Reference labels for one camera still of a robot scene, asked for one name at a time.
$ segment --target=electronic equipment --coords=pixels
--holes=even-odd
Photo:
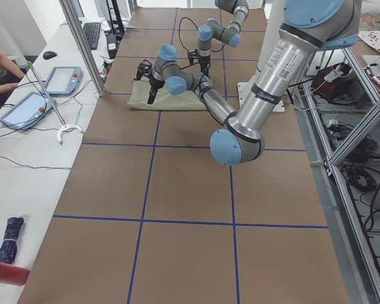
[[[322,93],[326,99],[336,98],[349,92],[355,74],[347,64],[335,64],[318,71],[311,87]]]
[[[97,49],[100,38],[101,22],[87,22],[83,25],[83,33],[90,49]]]
[[[58,54],[56,54],[54,51],[46,51],[42,57],[45,59],[45,60],[48,60],[48,59],[51,59],[51,58],[54,58],[56,57]]]
[[[50,96],[68,96],[76,90],[82,69],[79,66],[55,66],[45,81]]]
[[[114,59],[115,55],[117,55],[117,51],[118,51],[117,37],[114,34],[108,34],[108,35],[106,35],[106,39],[107,39],[108,57],[110,59]]]
[[[47,97],[37,92],[31,92],[0,118],[6,127],[15,130],[28,130],[52,109]]]

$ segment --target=white wall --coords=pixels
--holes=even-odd
[[[24,0],[0,0],[0,21],[0,51],[3,53],[11,54],[11,50],[1,37],[2,26],[24,55],[37,55],[46,45]]]
[[[59,25],[65,21],[59,0],[24,1],[46,42],[48,42],[59,28]]]

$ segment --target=red object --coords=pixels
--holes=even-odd
[[[22,286],[29,274],[29,269],[0,262],[0,283]]]

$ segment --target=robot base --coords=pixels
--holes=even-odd
[[[248,82],[238,82],[237,88],[238,88],[238,96],[239,96],[239,105],[240,106],[242,106],[246,97],[248,97],[249,90],[243,90],[245,88],[245,86],[247,86],[247,85],[248,85]],[[274,107],[273,112],[284,112],[284,111],[285,111],[285,109],[284,109],[284,104],[283,104],[283,100],[282,100],[277,104],[277,106]]]

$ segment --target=brown cardboard table surface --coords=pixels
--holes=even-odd
[[[231,19],[217,9],[134,12],[19,303],[348,303],[292,107],[269,117],[265,153],[234,168],[210,154],[220,126],[207,112],[128,109],[142,59],[174,43],[186,64],[183,16],[199,26]],[[252,10],[239,47],[212,58],[233,105],[266,24]],[[193,48],[197,31],[182,26]]]

